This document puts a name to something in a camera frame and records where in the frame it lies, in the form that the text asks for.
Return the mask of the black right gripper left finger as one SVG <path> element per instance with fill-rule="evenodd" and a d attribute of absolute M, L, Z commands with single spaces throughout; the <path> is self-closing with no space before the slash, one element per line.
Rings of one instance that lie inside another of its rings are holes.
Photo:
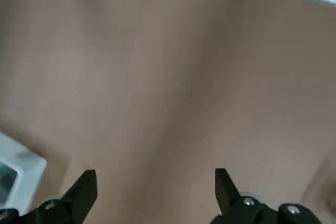
<path fill-rule="evenodd" d="M 1 210 L 1 223 L 7 224 L 67 224 L 83 223 L 97 200 L 97 174 L 85 170 L 59 199 L 42 203 L 29 213 L 20 215 L 17 209 Z"/>

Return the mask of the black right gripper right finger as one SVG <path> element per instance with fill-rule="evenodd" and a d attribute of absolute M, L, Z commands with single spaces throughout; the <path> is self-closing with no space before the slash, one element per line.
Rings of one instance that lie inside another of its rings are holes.
<path fill-rule="evenodd" d="M 243 196 L 224 168 L 215 169 L 215 196 L 221 214 L 214 218 L 214 223 L 319 223 L 318 217 L 300 204 L 285 203 L 274 210 L 253 196 Z"/>

